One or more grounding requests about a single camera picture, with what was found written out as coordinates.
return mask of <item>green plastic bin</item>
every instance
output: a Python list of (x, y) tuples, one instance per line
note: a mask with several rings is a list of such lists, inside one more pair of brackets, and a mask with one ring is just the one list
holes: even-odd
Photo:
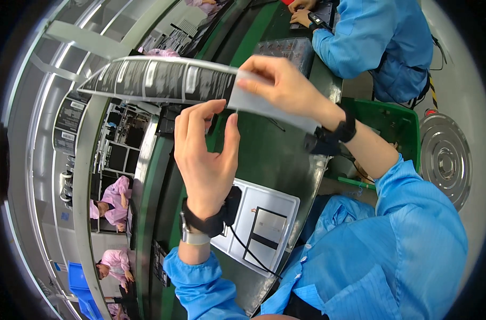
[[(403, 159), (412, 160), (415, 170), (420, 169), (419, 118), (413, 110), (389, 103), (342, 98), (341, 105), (361, 123), (380, 131), (380, 137), (387, 142), (397, 142), (397, 150)], [(372, 184), (345, 177), (337, 180), (362, 188), (376, 190)]]

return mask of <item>wrist strap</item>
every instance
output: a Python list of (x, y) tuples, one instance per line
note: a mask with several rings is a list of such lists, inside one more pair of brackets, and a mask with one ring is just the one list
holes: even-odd
[(194, 227), (203, 234), (207, 234), (209, 238), (214, 238), (223, 232), (223, 224), (232, 226), (236, 220), (236, 214), (241, 201), (241, 189), (232, 186), (231, 191), (225, 198), (225, 203), (221, 206), (220, 211), (205, 221), (197, 217), (188, 208), (187, 200), (182, 200), (182, 214), (188, 226)]
[(335, 131), (329, 131), (326, 128), (316, 128), (314, 134), (318, 139), (321, 141), (341, 141), (343, 143), (349, 142), (353, 137), (355, 137), (356, 129), (355, 129), (355, 117), (351, 113), (349, 113), (344, 107), (338, 104), (338, 106), (344, 111), (346, 114), (346, 121), (339, 122), (339, 125), (335, 129)]

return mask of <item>black label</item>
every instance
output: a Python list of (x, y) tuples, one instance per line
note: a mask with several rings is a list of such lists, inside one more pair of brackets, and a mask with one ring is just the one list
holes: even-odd
[(186, 100), (227, 99), (228, 101), (235, 79), (236, 75), (232, 73), (188, 66), (186, 83), (184, 84)]
[(142, 97), (147, 64), (148, 60), (124, 61), (117, 77), (117, 94)]
[(53, 146), (56, 151), (75, 156), (76, 135), (54, 129)]
[(150, 61), (145, 72), (145, 96), (182, 100), (185, 66), (182, 63)]
[(69, 92), (67, 95), (67, 98), (71, 98), (76, 101), (80, 101), (84, 104), (87, 104), (88, 101), (90, 101), (90, 98), (92, 98), (92, 95), (89, 93), (84, 93), (84, 92), (78, 92), (76, 90)]
[(63, 100), (54, 126), (63, 130), (78, 132), (85, 105), (69, 99)]
[(92, 76), (92, 78), (88, 79), (88, 81), (86, 81), (86, 83), (83, 86), (80, 86), (79, 88), (85, 89), (85, 90), (95, 91), (95, 87), (97, 85), (97, 80), (99, 79), (99, 75), (100, 75), (100, 73), (95, 74), (94, 76)]
[(115, 82), (117, 80), (119, 69), (122, 62), (113, 62), (108, 67), (104, 68), (99, 74), (96, 91), (115, 93)]

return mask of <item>cuff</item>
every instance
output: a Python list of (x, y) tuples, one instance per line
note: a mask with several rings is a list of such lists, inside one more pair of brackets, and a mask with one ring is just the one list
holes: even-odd
[(221, 277), (218, 259), (211, 252), (209, 259), (199, 265), (188, 265), (179, 259), (178, 247), (175, 247), (164, 259), (163, 270), (170, 277), (172, 283), (179, 285), (200, 286)]

